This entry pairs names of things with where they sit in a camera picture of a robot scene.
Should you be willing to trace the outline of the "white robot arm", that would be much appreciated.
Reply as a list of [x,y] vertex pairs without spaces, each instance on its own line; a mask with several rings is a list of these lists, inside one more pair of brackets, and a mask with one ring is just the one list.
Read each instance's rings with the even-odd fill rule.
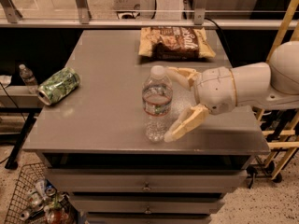
[[191,68],[168,67],[166,73],[194,93],[195,106],[185,108],[164,135],[176,141],[201,125],[209,115],[228,113],[250,105],[265,110],[299,106],[299,42],[278,46],[267,63],[236,68],[224,66],[198,72]]

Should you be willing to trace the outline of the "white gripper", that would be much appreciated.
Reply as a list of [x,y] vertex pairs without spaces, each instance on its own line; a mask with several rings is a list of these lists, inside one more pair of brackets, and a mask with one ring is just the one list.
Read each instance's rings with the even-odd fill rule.
[[201,125],[209,115],[231,112],[236,107],[235,80],[232,71],[225,67],[207,69],[203,73],[192,68],[168,66],[166,74],[185,90],[193,85],[196,106],[183,110],[164,135],[169,143],[180,139],[186,133]]

